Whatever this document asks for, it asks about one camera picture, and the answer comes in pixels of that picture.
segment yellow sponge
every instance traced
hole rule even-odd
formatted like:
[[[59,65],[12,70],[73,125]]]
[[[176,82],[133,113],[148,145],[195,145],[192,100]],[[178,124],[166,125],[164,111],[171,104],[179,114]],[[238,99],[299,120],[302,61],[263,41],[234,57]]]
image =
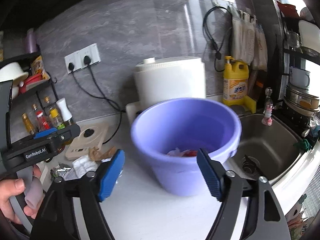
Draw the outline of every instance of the yellow sponge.
[[[257,102],[249,96],[244,96],[244,105],[255,114],[257,111]]]

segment wall socket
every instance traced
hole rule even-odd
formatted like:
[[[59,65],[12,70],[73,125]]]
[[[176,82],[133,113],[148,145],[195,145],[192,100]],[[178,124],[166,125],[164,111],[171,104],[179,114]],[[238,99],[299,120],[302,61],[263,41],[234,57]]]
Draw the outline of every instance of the wall socket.
[[[91,65],[100,62],[101,59],[100,59],[97,43],[91,44],[88,47],[85,47],[81,50],[77,50],[64,57],[64,62],[66,64],[68,74],[71,73],[71,71],[68,69],[70,62],[73,63],[73,65],[75,66],[73,71],[87,67],[87,65],[85,65],[83,62],[84,56],[90,57]]]

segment bucket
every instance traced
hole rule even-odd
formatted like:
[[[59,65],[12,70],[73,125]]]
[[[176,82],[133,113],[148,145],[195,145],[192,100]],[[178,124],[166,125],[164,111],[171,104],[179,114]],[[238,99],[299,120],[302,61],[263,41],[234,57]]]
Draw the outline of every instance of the bucket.
[[[179,196],[197,195],[207,186],[196,157],[166,155],[206,149],[212,160],[225,162],[236,154],[241,122],[232,109],[208,99],[179,98],[154,105],[140,114],[131,128],[139,154],[151,166],[160,184]]]

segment beige kitchen scale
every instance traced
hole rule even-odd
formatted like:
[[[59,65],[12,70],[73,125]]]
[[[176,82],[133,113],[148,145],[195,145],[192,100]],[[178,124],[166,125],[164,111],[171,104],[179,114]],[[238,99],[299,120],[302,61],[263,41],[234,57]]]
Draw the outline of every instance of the beige kitchen scale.
[[[89,153],[89,148],[97,147],[101,150],[109,125],[106,122],[88,124],[80,126],[80,135],[72,141],[67,152],[68,160],[76,160],[77,158]]]

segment white water tank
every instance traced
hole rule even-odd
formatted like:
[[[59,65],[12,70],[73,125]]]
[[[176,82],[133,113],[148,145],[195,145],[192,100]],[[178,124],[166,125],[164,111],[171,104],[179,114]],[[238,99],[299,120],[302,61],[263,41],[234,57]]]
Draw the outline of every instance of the white water tank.
[[[143,110],[173,98],[205,98],[204,63],[199,57],[148,58],[134,70]]]

